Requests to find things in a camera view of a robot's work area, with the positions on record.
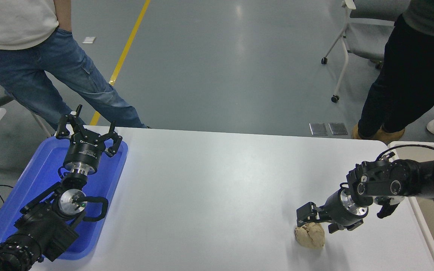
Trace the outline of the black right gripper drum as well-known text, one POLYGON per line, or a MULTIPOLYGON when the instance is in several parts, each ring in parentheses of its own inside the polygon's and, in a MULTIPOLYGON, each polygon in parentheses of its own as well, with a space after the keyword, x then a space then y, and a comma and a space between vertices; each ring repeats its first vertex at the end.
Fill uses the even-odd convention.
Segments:
POLYGON ((363 224, 365 208, 358 206, 349 190, 338 190, 323 205, 329 214, 329 223, 338 223, 346 230, 354 230, 363 224))

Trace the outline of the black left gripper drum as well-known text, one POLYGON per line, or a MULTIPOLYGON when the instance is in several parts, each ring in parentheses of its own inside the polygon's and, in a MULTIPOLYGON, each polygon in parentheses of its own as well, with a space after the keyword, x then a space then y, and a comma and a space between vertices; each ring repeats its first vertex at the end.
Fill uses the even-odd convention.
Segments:
POLYGON ((70 137, 70 146, 64 159, 64 167, 70 170, 74 164, 88 165, 90 170, 97 170, 105 144, 96 132, 78 132, 70 137))

